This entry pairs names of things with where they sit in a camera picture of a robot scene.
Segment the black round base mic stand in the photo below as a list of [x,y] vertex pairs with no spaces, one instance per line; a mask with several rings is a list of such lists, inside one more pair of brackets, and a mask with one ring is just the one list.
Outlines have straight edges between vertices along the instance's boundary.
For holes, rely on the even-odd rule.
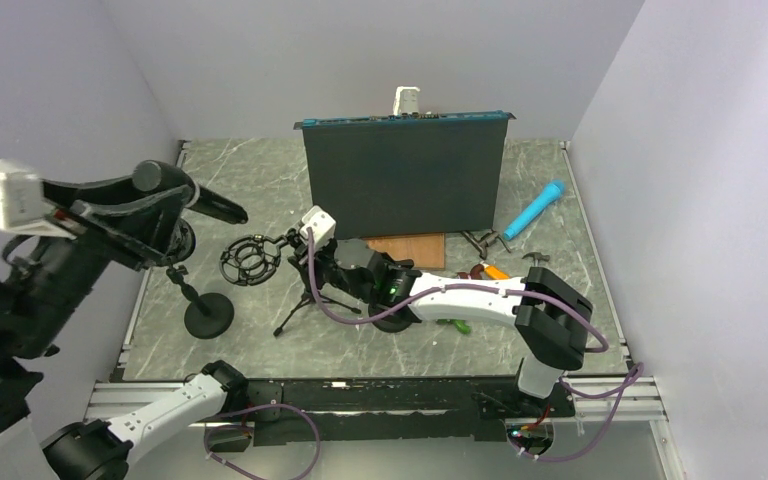
[[400,314],[389,315],[383,319],[376,320],[372,325],[385,333],[396,334],[407,330],[414,324],[420,323],[410,312],[401,312]]

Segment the black condenser microphone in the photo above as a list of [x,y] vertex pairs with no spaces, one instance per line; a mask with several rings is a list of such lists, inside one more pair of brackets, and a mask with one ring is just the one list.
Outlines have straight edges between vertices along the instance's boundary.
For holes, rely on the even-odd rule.
[[249,215],[241,205],[199,184],[177,166],[142,161],[135,167],[131,180],[137,190],[146,194],[181,190],[186,209],[216,220],[232,225],[249,221]]

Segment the black tripod shock mount stand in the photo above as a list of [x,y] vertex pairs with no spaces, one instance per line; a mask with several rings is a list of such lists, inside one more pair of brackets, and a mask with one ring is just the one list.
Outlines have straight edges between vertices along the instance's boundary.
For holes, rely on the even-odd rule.
[[301,245],[301,235],[295,228],[275,238],[261,234],[245,235],[232,241],[219,258],[220,274],[228,283],[240,287],[258,286],[277,273],[283,259],[282,250],[292,248],[289,263],[299,274],[304,288],[299,302],[273,331],[275,338],[283,334],[297,311],[315,303],[306,269],[301,266],[296,254]]

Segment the blue handheld microphone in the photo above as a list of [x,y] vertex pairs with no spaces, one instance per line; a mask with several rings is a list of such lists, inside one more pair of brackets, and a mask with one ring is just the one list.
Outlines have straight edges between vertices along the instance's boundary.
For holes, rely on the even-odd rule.
[[534,200],[503,230],[502,238],[510,241],[529,226],[546,208],[560,199],[565,192],[565,184],[561,180],[550,181]]

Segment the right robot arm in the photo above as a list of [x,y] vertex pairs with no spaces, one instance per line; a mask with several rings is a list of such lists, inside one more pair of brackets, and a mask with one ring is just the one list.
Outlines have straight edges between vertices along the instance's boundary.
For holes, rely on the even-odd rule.
[[591,323],[592,303],[553,271],[532,267],[524,277],[503,280],[446,278],[422,272],[409,261],[396,261],[361,240],[308,240],[301,248],[314,300],[327,284],[366,304],[362,318],[332,320],[346,325],[371,324],[399,333],[425,322],[486,322],[517,332],[526,352],[511,388],[517,411],[534,415],[545,407],[566,372],[577,371],[591,352],[588,341],[607,347]]

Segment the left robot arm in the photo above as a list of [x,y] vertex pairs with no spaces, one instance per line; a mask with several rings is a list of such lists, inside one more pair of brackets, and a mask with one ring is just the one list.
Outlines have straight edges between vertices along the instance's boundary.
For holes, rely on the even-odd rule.
[[222,333],[233,308],[218,294],[198,294],[181,262],[194,250],[185,210],[244,224],[240,205],[169,165],[144,162],[130,175],[88,183],[0,173],[0,479],[121,479],[132,464],[193,423],[239,417],[248,382],[217,360],[162,398],[109,420],[71,423],[46,441],[33,433],[28,394],[42,374],[25,362],[56,353],[56,336],[107,266],[163,267],[196,311],[203,337]]

